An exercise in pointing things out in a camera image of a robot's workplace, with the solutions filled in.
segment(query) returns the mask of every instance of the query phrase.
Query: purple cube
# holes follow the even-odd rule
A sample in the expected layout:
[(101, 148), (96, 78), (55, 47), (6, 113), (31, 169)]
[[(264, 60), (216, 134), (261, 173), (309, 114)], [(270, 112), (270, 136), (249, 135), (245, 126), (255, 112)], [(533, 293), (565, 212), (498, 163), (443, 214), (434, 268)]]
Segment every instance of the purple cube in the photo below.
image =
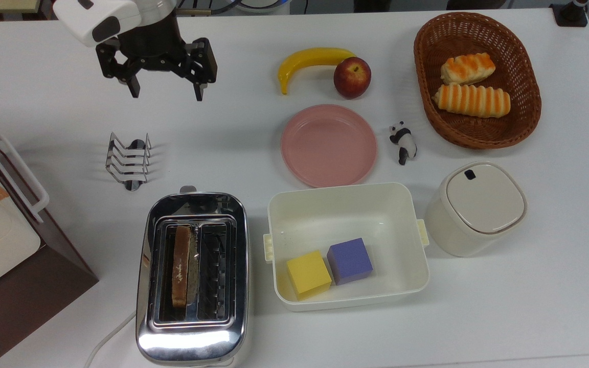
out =
[(366, 278), (373, 270), (363, 238), (332, 245), (327, 259), (336, 285)]

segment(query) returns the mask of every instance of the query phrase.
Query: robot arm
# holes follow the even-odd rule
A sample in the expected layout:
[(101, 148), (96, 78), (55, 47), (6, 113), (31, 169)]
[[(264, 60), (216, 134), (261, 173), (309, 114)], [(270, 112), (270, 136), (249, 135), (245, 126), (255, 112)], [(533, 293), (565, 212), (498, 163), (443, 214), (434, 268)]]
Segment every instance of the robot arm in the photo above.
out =
[[(207, 39), (186, 44), (180, 37), (174, 0), (57, 0), (54, 13), (88, 47), (96, 46), (101, 71), (117, 78), (137, 98), (141, 69), (174, 72), (203, 88), (217, 79), (217, 63)], [(117, 63), (115, 54), (127, 60)]]

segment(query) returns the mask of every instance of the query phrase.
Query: toast rack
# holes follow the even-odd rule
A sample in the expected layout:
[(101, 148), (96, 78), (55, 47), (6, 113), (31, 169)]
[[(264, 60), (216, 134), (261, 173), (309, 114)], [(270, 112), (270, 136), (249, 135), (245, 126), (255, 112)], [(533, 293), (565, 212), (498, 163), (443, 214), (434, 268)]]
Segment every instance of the toast rack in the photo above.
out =
[(145, 136), (144, 141), (134, 140), (130, 145), (125, 146), (115, 133), (110, 133), (106, 170), (113, 179), (124, 184), (126, 190), (135, 191), (148, 181), (150, 157), (149, 134)]

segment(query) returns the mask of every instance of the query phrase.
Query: pink plate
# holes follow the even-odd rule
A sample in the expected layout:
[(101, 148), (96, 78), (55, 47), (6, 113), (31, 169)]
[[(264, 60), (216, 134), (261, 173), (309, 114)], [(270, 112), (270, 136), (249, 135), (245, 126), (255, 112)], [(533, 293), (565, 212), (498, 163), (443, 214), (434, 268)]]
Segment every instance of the pink plate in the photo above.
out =
[(294, 176), (312, 187), (349, 186), (376, 161), (376, 137), (355, 112), (337, 105), (308, 107), (281, 136), (281, 154)]

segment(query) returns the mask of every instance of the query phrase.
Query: container handle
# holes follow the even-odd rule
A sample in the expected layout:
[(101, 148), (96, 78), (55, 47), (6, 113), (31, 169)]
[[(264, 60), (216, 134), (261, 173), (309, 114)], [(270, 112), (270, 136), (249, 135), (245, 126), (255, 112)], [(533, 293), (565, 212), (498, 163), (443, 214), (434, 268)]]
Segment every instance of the container handle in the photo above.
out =
[(35, 175), (33, 175), (33, 172), (31, 172), (29, 166), (27, 166), (26, 163), (24, 163), (24, 160), (21, 159), (21, 156), (19, 156), (19, 153), (17, 153), (14, 147), (12, 147), (9, 140), (0, 135), (0, 142), (3, 145), (3, 148), (0, 147), (2, 152), (7, 155), (13, 166), (15, 166), (17, 170), (19, 170), (21, 176), (24, 178), (33, 194), (36, 195), (39, 198), (39, 200), (35, 202), (35, 204), (31, 204), (31, 201), (21, 192), (21, 190), (19, 189), (17, 184), (15, 184), (15, 182), (12, 180), (9, 173), (6, 171), (1, 162), (0, 170), (4, 174), (4, 177), (6, 177), (6, 179), (10, 183), (10, 186), (12, 186), (14, 191), (18, 194), (19, 198), (24, 203), (26, 208), (28, 208), (28, 210), (31, 212), (31, 215), (33, 215), (33, 217), (35, 218), (35, 221), (42, 223), (42, 219), (40, 218), (40, 211), (44, 210), (44, 208), (47, 207), (47, 204), (49, 203), (49, 195), (47, 194), (47, 191), (44, 190), (42, 184), (40, 184)]
[(265, 247), (265, 262), (271, 263), (274, 260), (274, 245), (271, 242), (271, 234), (262, 236), (262, 244)]
[(424, 223), (423, 219), (418, 219), (418, 231), (419, 240), (421, 240), (421, 245), (426, 247), (428, 245), (428, 233), (426, 231), (426, 224)]

